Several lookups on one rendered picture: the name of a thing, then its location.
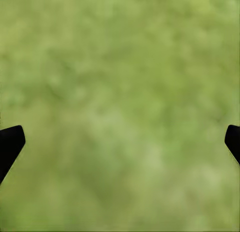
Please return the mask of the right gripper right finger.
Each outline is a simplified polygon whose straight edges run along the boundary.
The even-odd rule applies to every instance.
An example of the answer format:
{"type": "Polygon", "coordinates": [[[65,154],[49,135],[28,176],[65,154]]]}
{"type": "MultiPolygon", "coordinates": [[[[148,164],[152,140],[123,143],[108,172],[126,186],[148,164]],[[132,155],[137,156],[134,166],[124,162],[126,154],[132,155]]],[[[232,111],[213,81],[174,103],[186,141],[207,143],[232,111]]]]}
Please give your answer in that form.
{"type": "Polygon", "coordinates": [[[240,127],[229,125],[225,134],[224,142],[240,164],[240,127]]]}

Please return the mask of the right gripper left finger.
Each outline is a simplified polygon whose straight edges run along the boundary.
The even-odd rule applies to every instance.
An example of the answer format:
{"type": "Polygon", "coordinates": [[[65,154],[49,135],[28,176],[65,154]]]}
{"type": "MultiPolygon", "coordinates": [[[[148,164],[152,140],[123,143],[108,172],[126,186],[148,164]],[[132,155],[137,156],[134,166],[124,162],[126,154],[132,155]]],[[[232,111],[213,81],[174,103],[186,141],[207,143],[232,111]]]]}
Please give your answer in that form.
{"type": "Polygon", "coordinates": [[[21,125],[0,130],[0,184],[26,143],[21,125]]]}

